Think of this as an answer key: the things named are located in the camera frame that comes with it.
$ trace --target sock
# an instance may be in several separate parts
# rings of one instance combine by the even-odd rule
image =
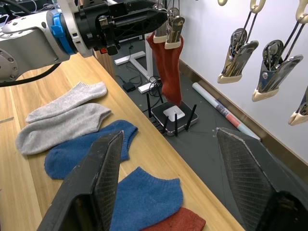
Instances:
[[[51,118],[69,110],[72,110],[83,103],[104,96],[107,88],[103,82],[97,84],[85,84],[79,82],[69,92],[51,103],[31,112],[27,118],[27,123],[33,123],[42,119]]]
[[[110,231],[139,231],[176,213],[183,204],[180,180],[155,178],[138,167],[117,187]]]
[[[124,131],[121,161],[128,160],[128,150],[138,128],[125,120],[118,120],[98,132],[66,141],[51,149],[45,158],[45,171],[52,179],[64,179],[87,155],[94,141],[119,130]]]
[[[17,136],[16,147],[23,155],[41,153],[64,141],[98,131],[111,113],[97,103],[87,103],[61,115],[25,126]]]
[[[186,208],[180,208],[178,212],[155,225],[142,231],[202,231],[205,220]]]
[[[159,76],[163,83],[162,93],[168,101],[180,105],[182,100],[180,88],[179,59],[183,49],[184,39],[181,36],[181,46],[166,50],[164,43],[153,42],[154,33],[147,38],[156,58]]]

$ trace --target white wall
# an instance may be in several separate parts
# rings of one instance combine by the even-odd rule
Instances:
[[[304,59],[280,85],[279,93],[263,101],[254,103],[251,100],[259,80],[262,51],[272,40],[286,42],[296,23],[298,0],[267,0],[250,37],[250,40],[259,41],[259,47],[247,63],[242,79],[231,84],[217,83],[231,34],[244,26],[249,2],[229,0],[221,7],[217,0],[181,0],[180,10],[186,21],[182,33],[185,44],[180,58],[308,163],[308,122],[293,127],[288,125],[308,85],[308,26],[291,53],[291,56],[302,54]]]

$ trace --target gray sock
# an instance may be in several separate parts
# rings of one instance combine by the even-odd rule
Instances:
[[[31,112],[27,118],[27,123],[33,123],[42,119],[51,118],[64,112],[72,110],[83,103],[104,96],[107,88],[103,82],[97,84],[85,84],[79,82],[69,92],[51,103]]]
[[[97,103],[87,103],[61,115],[25,126],[17,136],[16,147],[23,155],[37,154],[62,142],[99,130],[111,113]]]

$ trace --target blue ring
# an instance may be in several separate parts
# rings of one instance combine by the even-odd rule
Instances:
[[[73,51],[73,49],[71,48],[71,46],[69,45],[66,39],[65,30],[61,24],[61,19],[60,19],[61,14],[62,13],[57,13],[53,16],[54,25],[51,26],[51,30],[52,30],[53,36],[55,36],[56,38],[60,40],[66,53],[68,53],[69,55],[72,55],[72,54],[75,54],[75,52]]]

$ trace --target blue sock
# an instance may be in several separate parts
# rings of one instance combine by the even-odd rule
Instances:
[[[124,131],[121,161],[128,160],[128,150],[138,128],[125,120],[117,120],[97,132],[63,142],[52,148],[45,158],[45,171],[52,179],[64,179],[89,152],[94,141],[119,130]]]
[[[138,167],[117,187],[110,231],[139,231],[176,213],[183,204],[180,180],[155,178]]]

